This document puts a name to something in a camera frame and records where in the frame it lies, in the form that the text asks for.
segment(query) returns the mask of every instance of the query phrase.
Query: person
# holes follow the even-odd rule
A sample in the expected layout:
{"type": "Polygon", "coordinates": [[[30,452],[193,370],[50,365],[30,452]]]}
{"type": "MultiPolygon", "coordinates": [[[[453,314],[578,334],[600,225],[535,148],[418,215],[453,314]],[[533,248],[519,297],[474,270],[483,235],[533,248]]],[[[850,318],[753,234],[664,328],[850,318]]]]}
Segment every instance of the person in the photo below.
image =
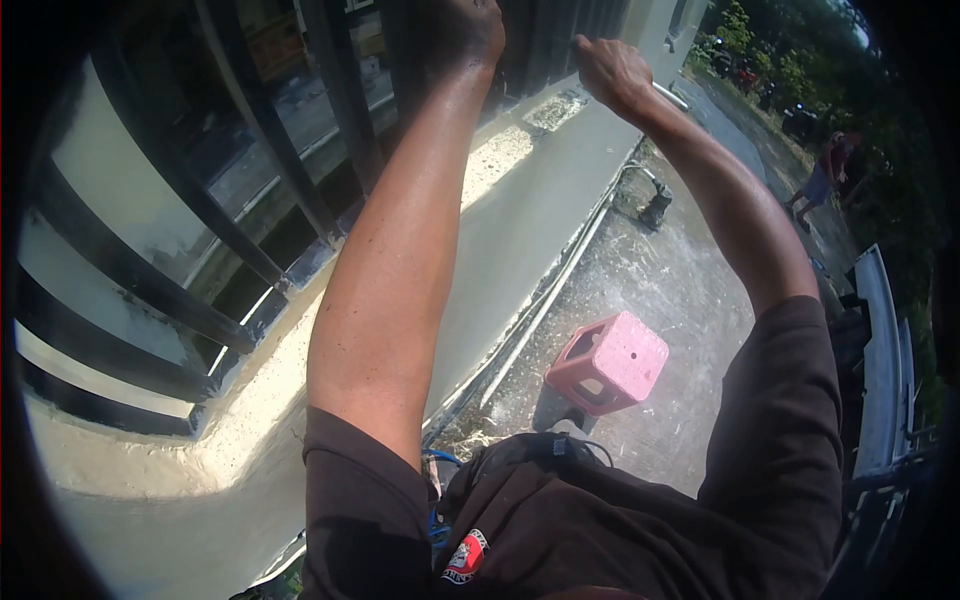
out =
{"type": "Polygon", "coordinates": [[[840,527],[840,408],[804,247],[751,171],[655,91],[635,48],[582,36],[584,85],[683,177],[756,324],[724,380],[696,499],[598,464],[572,435],[520,434],[449,482],[436,510],[450,538],[432,564],[420,425],[470,140],[504,47],[494,0],[444,4],[461,50],[357,219],[314,324],[300,597],[815,597],[840,527]]]}
{"type": "Polygon", "coordinates": [[[830,193],[836,188],[837,183],[847,180],[847,173],[844,168],[853,149],[863,141],[863,135],[860,132],[834,132],[830,136],[824,151],[813,165],[813,172],[810,173],[810,179],[807,180],[804,187],[797,190],[789,201],[783,206],[787,212],[793,214],[793,206],[800,198],[806,198],[807,203],[794,218],[800,227],[807,233],[810,233],[810,223],[806,221],[806,213],[817,206],[822,206],[830,197],[830,193]]]}

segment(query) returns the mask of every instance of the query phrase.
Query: pavement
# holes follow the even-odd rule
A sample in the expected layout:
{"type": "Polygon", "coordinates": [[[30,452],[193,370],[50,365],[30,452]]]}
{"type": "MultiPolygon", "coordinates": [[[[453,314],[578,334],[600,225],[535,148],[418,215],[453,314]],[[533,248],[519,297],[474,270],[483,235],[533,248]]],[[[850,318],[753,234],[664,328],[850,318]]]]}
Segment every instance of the pavement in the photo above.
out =
{"type": "MultiPolygon", "coordinates": [[[[804,166],[775,134],[705,85],[678,80],[691,116],[737,155],[781,202],[805,179],[804,166]]],[[[670,348],[648,398],[637,406],[588,419],[584,429],[614,465],[643,479],[695,496],[703,481],[707,444],[720,406],[721,381],[754,323],[746,291],[721,255],[699,209],[673,167],[656,149],[635,158],[673,191],[654,233],[611,208],[560,294],[489,401],[480,389],[433,446],[468,458],[478,445],[543,431],[572,404],[543,384],[543,374],[578,327],[630,311],[670,348]]],[[[619,199],[645,204],[653,186],[640,169],[624,171],[619,199]]],[[[842,218],[826,206],[811,213],[812,235],[797,231],[821,281],[828,313],[845,293],[843,273],[855,250],[842,218]]]]}

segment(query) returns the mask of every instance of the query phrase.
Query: red logo patch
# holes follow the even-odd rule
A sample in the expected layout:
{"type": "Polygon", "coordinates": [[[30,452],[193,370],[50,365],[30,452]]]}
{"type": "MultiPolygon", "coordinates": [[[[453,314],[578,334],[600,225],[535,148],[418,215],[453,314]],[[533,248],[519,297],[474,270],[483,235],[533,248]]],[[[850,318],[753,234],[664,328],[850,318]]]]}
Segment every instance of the red logo patch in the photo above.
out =
{"type": "Polygon", "coordinates": [[[462,586],[476,575],[489,547],[487,539],[483,537],[480,530],[471,529],[457,546],[457,551],[450,557],[450,562],[446,564],[441,577],[452,584],[462,586]]]}

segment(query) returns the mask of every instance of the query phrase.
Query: shirt sleeve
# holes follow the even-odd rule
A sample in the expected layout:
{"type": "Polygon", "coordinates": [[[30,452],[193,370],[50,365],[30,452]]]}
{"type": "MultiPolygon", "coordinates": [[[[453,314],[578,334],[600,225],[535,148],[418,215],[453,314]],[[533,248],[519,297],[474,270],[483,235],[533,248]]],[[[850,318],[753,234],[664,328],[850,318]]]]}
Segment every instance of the shirt sleeve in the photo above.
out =
{"type": "Polygon", "coordinates": [[[724,378],[697,498],[811,578],[826,577],[840,528],[840,410],[823,305],[799,296],[768,309],[724,378]]]}
{"type": "Polygon", "coordinates": [[[307,407],[306,559],[300,598],[421,597],[429,589],[428,490],[392,450],[307,407]]]}

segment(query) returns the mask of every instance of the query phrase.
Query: right hand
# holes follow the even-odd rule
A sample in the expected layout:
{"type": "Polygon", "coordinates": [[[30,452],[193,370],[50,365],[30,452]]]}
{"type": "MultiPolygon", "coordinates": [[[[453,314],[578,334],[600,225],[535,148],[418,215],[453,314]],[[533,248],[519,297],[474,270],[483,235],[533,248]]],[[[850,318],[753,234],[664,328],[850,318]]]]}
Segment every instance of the right hand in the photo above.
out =
{"type": "Polygon", "coordinates": [[[496,65],[506,44],[496,0],[438,0],[433,7],[453,55],[496,65]]]}
{"type": "Polygon", "coordinates": [[[593,97],[621,117],[653,90],[654,73],[636,48],[618,39],[594,42],[577,35],[580,81],[593,97]]]}

